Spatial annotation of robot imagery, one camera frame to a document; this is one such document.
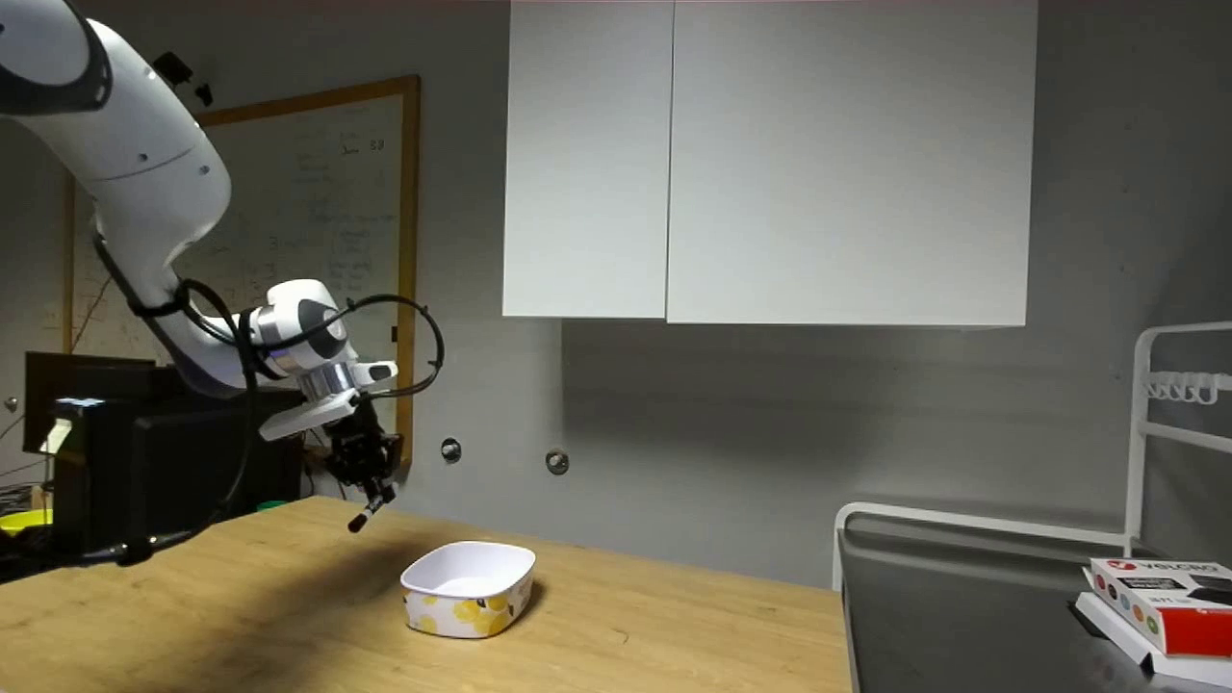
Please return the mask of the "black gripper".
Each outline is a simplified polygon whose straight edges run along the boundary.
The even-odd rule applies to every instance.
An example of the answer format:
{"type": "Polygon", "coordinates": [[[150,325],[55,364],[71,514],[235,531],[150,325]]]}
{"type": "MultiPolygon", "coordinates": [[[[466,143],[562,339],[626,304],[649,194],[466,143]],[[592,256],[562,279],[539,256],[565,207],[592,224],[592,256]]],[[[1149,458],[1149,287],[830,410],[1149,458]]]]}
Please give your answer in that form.
{"type": "Polygon", "coordinates": [[[357,483],[367,505],[393,500],[397,481],[393,468],[399,460],[399,438],[390,434],[371,401],[362,401],[349,415],[326,423],[326,468],[344,483],[357,483]]]}

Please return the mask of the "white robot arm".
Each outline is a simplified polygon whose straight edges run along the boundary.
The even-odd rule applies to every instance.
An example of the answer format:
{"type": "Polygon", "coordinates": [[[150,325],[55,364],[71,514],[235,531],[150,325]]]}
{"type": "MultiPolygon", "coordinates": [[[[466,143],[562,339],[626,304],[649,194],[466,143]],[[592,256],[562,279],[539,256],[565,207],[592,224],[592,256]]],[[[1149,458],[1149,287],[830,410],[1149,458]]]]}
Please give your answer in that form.
{"type": "Polygon", "coordinates": [[[231,173],[158,69],[71,0],[0,0],[0,110],[27,126],[91,194],[91,241],[131,311],[185,382],[231,397],[296,388],[266,442],[332,434],[332,473],[375,508],[393,500],[397,442],[375,415],[393,360],[362,360],[344,307],[314,278],[282,279],[250,311],[203,314],[175,273],[231,203],[231,173]]]}

